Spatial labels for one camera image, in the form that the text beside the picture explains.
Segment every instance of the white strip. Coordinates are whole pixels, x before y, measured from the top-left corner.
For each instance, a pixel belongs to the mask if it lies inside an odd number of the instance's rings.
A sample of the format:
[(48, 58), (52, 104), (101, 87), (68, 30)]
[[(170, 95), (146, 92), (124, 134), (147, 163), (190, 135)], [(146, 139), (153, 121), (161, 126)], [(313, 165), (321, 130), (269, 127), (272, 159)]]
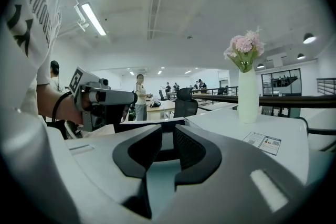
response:
[(273, 213), (288, 203), (288, 199), (262, 170), (253, 171), (250, 177)]
[(94, 15), (90, 5), (86, 3), (86, 4), (82, 5), (82, 9), (85, 11), (86, 15), (89, 17), (90, 21), (92, 22), (93, 26), (96, 28), (98, 33), (101, 36), (106, 36), (106, 33), (105, 33), (104, 29), (102, 28), (102, 26), (98, 22), (98, 19)]

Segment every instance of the pants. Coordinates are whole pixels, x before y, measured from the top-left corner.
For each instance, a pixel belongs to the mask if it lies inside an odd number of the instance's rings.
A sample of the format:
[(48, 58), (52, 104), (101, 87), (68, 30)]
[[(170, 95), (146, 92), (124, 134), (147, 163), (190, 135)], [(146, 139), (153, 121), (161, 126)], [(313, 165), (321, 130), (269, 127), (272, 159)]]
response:
[(136, 104), (135, 105), (135, 115), (137, 121), (146, 121), (147, 120), (147, 106), (145, 104)]
[(67, 133), (66, 133), (64, 123), (65, 123), (65, 120), (56, 121), (55, 123), (47, 122), (47, 126), (48, 127), (54, 127), (56, 129), (58, 129), (61, 132), (63, 138), (67, 139)]

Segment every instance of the jeans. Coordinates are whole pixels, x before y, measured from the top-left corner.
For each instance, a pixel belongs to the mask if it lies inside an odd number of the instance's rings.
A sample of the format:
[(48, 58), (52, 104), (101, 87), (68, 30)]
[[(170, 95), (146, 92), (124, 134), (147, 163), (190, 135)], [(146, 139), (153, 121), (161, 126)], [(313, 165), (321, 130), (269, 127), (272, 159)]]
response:
[(135, 115), (136, 121), (146, 121), (147, 120), (147, 106), (145, 104), (135, 105)]

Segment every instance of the card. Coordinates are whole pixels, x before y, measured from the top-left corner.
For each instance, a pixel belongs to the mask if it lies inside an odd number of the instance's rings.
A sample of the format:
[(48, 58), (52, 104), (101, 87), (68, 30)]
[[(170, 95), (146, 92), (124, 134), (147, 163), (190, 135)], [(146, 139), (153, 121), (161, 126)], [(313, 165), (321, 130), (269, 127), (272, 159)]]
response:
[(259, 147), (266, 136), (255, 132), (250, 132), (247, 137), (243, 139), (244, 142), (252, 146)]
[(280, 144), (281, 144), (281, 139), (266, 136), (264, 141), (259, 146), (259, 148), (264, 152), (277, 156)]

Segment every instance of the flower bouquet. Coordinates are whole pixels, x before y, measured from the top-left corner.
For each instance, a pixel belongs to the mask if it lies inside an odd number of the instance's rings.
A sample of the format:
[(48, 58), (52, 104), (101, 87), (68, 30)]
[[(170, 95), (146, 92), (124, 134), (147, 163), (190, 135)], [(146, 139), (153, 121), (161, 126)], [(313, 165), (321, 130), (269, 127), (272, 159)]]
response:
[(259, 31), (248, 31), (245, 36), (235, 36), (225, 50), (226, 59), (231, 59), (239, 68), (238, 114), (242, 123), (254, 123), (258, 115), (259, 95), (253, 60), (264, 53), (265, 43), (259, 39)]

